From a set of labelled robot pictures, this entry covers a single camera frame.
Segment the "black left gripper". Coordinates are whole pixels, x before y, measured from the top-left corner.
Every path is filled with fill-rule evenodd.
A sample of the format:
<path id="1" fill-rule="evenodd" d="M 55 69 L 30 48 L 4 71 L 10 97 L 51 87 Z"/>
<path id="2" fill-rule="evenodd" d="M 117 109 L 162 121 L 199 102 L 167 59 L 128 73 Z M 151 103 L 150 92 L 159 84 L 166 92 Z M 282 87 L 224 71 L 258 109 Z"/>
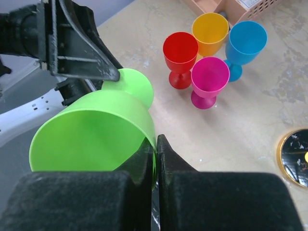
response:
<path id="1" fill-rule="evenodd" d="M 89 7 L 42 0 L 36 18 L 41 69 L 60 77 L 119 81 L 122 65 L 101 40 Z"/>

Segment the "yellow wine glass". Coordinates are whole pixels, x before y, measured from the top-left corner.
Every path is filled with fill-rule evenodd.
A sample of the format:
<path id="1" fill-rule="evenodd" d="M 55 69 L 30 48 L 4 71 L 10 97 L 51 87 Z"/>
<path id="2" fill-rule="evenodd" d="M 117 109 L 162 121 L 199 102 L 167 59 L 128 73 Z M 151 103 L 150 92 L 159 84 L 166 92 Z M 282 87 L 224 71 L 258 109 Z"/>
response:
<path id="1" fill-rule="evenodd" d="M 197 61 L 215 55 L 224 43 L 229 32 L 229 23 L 218 13 L 204 13 L 192 24 L 192 35 L 198 42 Z"/>

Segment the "pink wine glass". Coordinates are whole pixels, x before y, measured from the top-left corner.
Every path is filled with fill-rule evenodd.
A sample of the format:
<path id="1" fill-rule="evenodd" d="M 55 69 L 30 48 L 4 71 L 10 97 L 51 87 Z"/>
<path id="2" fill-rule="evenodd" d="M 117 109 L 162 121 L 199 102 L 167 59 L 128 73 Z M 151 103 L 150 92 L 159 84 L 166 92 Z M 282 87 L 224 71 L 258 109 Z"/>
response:
<path id="1" fill-rule="evenodd" d="M 203 110 L 211 108 L 229 79 L 229 67 L 222 59 L 211 56 L 197 61 L 191 72 L 193 105 Z"/>

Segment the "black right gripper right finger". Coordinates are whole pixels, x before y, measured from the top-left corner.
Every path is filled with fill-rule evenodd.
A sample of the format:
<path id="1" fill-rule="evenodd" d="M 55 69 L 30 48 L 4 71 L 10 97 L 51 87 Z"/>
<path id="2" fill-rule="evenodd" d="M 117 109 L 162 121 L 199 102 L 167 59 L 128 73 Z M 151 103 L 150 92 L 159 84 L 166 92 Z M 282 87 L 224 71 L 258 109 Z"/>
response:
<path id="1" fill-rule="evenodd" d="M 163 231 L 301 231 L 283 181 L 271 173 L 200 172 L 157 138 Z"/>

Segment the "blue wine glass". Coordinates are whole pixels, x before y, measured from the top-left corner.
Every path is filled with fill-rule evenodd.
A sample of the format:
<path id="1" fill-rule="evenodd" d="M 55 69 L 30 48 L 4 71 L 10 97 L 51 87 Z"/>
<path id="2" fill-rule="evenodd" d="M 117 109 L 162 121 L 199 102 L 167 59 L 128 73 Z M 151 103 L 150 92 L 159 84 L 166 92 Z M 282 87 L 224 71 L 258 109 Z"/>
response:
<path id="1" fill-rule="evenodd" d="M 225 54 L 230 82 L 237 81 L 242 66 L 252 62 L 265 48 L 268 35 L 265 28 L 255 21 L 242 21 L 232 27 L 226 43 Z"/>

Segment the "red wine glass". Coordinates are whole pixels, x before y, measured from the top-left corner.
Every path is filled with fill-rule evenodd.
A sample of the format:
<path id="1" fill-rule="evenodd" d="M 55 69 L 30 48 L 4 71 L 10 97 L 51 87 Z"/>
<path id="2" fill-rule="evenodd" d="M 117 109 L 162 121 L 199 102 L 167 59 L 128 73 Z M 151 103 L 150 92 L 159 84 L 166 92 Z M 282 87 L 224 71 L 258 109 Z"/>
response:
<path id="1" fill-rule="evenodd" d="M 195 37 L 188 32 L 175 32 L 169 35 L 163 44 L 163 54 L 170 69 L 169 83 L 178 90 L 191 85 L 191 69 L 199 50 Z"/>

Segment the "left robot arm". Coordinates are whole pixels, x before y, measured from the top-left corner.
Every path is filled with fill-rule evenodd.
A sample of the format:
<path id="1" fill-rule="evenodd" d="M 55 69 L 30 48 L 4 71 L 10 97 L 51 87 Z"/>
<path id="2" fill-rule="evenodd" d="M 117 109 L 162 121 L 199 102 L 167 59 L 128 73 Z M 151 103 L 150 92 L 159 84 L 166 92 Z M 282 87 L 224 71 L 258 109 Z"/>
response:
<path id="1" fill-rule="evenodd" d="M 42 125 L 103 82 L 121 64 L 98 26 L 120 0 L 3 0 L 0 3 L 0 143 Z"/>

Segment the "green wine glass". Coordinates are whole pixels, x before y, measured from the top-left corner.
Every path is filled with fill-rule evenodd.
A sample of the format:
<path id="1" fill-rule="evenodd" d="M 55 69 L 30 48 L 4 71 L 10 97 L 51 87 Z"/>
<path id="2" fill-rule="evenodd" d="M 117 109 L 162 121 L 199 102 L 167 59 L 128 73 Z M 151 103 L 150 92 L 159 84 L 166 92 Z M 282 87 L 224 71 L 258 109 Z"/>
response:
<path id="1" fill-rule="evenodd" d="M 156 148 L 152 84 L 135 69 L 119 72 L 118 82 L 104 82 L 38 129 L 29 149 L 32 171 L 112 171 L 143 141 Z"/>

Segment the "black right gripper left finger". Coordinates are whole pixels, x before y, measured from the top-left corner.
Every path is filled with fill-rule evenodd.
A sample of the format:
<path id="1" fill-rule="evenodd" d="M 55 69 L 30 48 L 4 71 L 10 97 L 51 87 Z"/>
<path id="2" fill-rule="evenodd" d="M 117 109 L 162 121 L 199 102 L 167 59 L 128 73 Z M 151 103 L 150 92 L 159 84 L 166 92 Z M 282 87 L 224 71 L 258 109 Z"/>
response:
<path id="1" fill-rule="evenodd" d="M 154 149 L 144 140 L 114 171 L 33 172 L 0 217 L 3 231 L 148 231 Z"/>

